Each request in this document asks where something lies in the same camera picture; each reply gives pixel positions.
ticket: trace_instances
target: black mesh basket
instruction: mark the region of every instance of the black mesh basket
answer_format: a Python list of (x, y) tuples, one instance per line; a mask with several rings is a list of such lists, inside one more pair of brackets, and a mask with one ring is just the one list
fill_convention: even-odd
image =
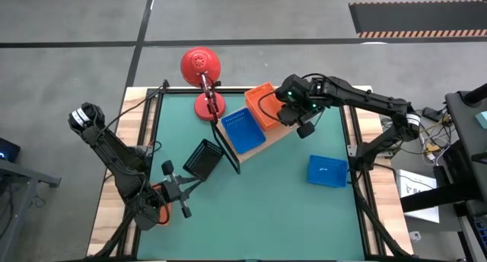
[(223, 156), (223, 151), (216, 144), (203, 139), (188, 158), (183, 169), (197, 178), (205, 181), (215, 169)]

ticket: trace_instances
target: gray floor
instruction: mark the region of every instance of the gray floor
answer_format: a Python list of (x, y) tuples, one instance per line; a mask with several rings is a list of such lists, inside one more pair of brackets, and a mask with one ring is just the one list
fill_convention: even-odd
[[(146, 1), (0, 0), (0, 43), (133, 41)], [(366, 1), (422, 0), (154, 0), (145, 39), (353, 38), (347, 4)], [(322, 72), (353, 85), (372, 85), (375, 92), (403, 97), (418, 109), (440, 108), (444, 94), (483, 84), (487, 73), (487, 43), (212, 49), (221, 59), (224, 85), (278, 84), (291, 73)], [(179, 72), (186, 50), (144, 48), (134, 85), (158, 86), (165, 78), (186, 86)], [(16, 261), (84, 256), (103, 165), (66, 121), (85, 101), (100, 105), (108, 119), (116, 115), (132, 53), (133, 48), (0, 49), (0, 136), (22, 146), (21, 164), (63, 177), (59, 189), (40, 190), (47, 204), (30, 210)], [(394, 165), (431, 172), (414, 156), (401, 155)], [(410, 229), (424, 232), (413, 246), (417, 255), (463, 256), (452, 228), (455, 219), (442, 221), (450, 223), (445, 229), (407, 221)]]

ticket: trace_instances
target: red desk lamp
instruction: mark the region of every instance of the red desk lamp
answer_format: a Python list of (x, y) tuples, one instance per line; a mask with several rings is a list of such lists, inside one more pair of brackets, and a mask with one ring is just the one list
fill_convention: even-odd
[(218, 56), (205, 47), (192, 48), (181, 59), (184, 80), (204, 91), (195, 100), (195, 113), (202, 120), (217, 122), (225, 112), (224, 98), (214, 91), (220, 71)]

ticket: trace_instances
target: blue plastic tray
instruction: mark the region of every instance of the blue plastic tray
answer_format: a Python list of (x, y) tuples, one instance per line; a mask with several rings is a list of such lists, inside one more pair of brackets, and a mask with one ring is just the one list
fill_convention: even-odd
[(345, 187), (347, 185), (347, 161), (310, 155), (307, 166), (307, 181), (329, 187)]
[(248, 108), (223, 117), (221, 124), (239, 154), (243, 154), (266, 141), (264, 133)]

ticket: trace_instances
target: lamp base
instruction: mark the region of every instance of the lamp base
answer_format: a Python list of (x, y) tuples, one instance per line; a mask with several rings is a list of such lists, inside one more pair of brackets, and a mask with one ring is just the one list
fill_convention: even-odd
[[(218, 105), (217, 117), (220, 118), (225, 112), (226, 103), (225, 99), (221, 94), (215, 93), (216, 104)], [(200, 94), (195, 100), (195, 113), (196, 116), (201, 120), (211, 121), (213, 120), (213, 115), (208, 111), (208, 102), (206, 100), (205, 94)]]

